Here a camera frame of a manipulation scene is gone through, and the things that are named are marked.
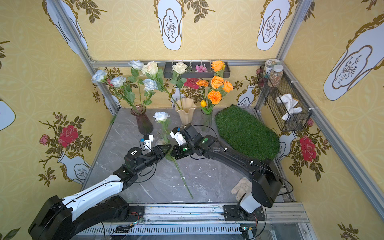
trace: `orange rose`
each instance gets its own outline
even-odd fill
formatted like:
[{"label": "orange rose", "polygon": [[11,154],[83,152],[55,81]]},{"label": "orange rose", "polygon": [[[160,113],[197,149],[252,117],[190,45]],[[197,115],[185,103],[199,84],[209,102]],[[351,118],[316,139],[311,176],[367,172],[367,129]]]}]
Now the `orange rose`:
[{"label": "orange rose", "polygon": [[212,90],[207,95],[212,104],[218,104],[221,100],[221,93],[219,91]]},{"label": "orange rose", "polygon": [[232,86],[232,84],[231,84],[230,82],[228,82],[228,81],[224,81],[224,84],[223,84],[222,88],[223,88],[223,90],[224,90],[226,93],[228,93],[228,92],[230,92],[230,91],[233,90],[233,86]]},{"label": "orange rose", "polygon": [[224,63],[222,61],[214,61],[212,62],[211,66],[215,72],[218,72],[223,68]]},{"label": "orange rose", "polygon": [[197,81],[196,84],[199,85],[200,87],[208,87],[208,82],[203,79],[200,79],[199,81]]},{"label": "orange rose", "polygon": [[224,79],[219,77],[219,76],[214,76],[212,78],[212,81],[211,81],[211,86],[214,88],[214,89],[217,89],[219,88],[221,85],[223,85],[224,83]]}]

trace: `gray tray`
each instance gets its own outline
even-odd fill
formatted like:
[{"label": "gray tray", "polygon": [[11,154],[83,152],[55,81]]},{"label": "gray tray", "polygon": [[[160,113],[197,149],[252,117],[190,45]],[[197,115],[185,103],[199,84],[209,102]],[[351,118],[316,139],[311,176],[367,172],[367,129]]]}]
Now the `gray tray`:
[{"label": "gray tray", "polygon": [[[183,62],[183,63],[185,63],[187,66],[191,65],[191,62]],[[224,69],[223,78],[229,78],[231,70],[229,69],[228,62],[224,62],[224,63],[225,63],[225,69]],[[172,74],[173,74],[172,65],[173,64],[171,62],[166,62],[166,66],[164,67],[164,78],[172,78]],[[215,71],[213,69],[211,69],[211,62],[192,62],[192,70],[196,71],[196,65],[200,66],[201,64],[203,64],[203,65],[205,64],[205,67],[207,68],[206,73],[195,73],[195,72],[183,73],[183,74],[181,74],[181,77],[182,78],[213,78]]]}]

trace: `work glove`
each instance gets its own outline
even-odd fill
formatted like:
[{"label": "work glove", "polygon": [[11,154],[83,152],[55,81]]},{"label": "work glove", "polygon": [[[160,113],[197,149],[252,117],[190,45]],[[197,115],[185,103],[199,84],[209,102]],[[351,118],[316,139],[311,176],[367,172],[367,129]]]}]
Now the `work glove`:
[{"label": "work glove", "polygon": [[252,191],[252,183],[248,181],[246,177],[243,177],[238,184],[232,189],[231,193],[236,194],[236,200],[240,201],[240,198],[245,194]]}]

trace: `white rose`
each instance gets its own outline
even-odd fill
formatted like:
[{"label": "white rose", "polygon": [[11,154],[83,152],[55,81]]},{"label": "white rose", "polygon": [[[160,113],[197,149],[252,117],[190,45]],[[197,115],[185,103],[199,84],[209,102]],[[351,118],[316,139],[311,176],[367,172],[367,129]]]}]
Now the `white rose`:
[{"label": "white rose", "polygon": [[185,63],[176,63],[172,65],[172,70],[178,74],[183,74],[187,71],[188,66]]},{"label": "white rose", "polygon": [[157,62],[149,62],[147,65],[144,65],[144,67],[141,69],[141,71],[146,74],[155,75],[159,68],[157,67]]},{"label": "white rose", "polygon": [[126,81],[127,78],[125,77],[116,77],[113,78],[109,83],[112,84],[114,87],[119,88],[122,85],[124,85],[124,82]]},{"label": "white rose", "polygon": [[144,83],[144,91],[146,92],[149,92],[149,91],[153,91],[155,89],[157,89],[157,82],[156,81],[153,81],[152,79],[145,79],[143,81]]},{"label": "white rose", "polygon": [[92,82],[103,82],[107,78],[107,73],[104,70],[97,70],[97,72],[92,76]]},{"label": "white rose", "polygon": [[157,122],[165,122],[169,118],[169,114],[166,112],[157,112],[153,116]]},{"label": "white rose", "polygon": [[144,67],[144,64],[140,61],[130,61],[129,65],[136,70],[141,70]]}]

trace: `wire basket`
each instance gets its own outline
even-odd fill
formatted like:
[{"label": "wire basket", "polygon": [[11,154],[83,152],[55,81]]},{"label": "wire basket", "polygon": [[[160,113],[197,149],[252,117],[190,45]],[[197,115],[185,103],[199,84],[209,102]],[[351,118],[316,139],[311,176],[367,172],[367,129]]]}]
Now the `wire basket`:
[{"label": "wire basket", "polygon": [[[283,73],[279,86],[270,87],[268,85],[268,82],[270,82],[270,80],[263,77],[263,67],[260,67],[260,69],[261,71],[258,75],[258,84],[262,88],[262,93],[265,97],[265,101],[270,107],[280,130],[282,132],[302,130],[312,114],[312,111],[309,110],[307,103],[304,101],[304,99],[296,90],[296,88],[291,85],[291,81],[288,79],[285,73]],[[300,113],[288,114],[287,120],[284,121],[282,117],[288,111],[283,103],[277,103],[277,99],[280,99],[281,101],[280,96],[286,93],[290,93],[293,98],[298,100],[298,103],[296,104],[295,108],[301,107],[303,110]]]}]

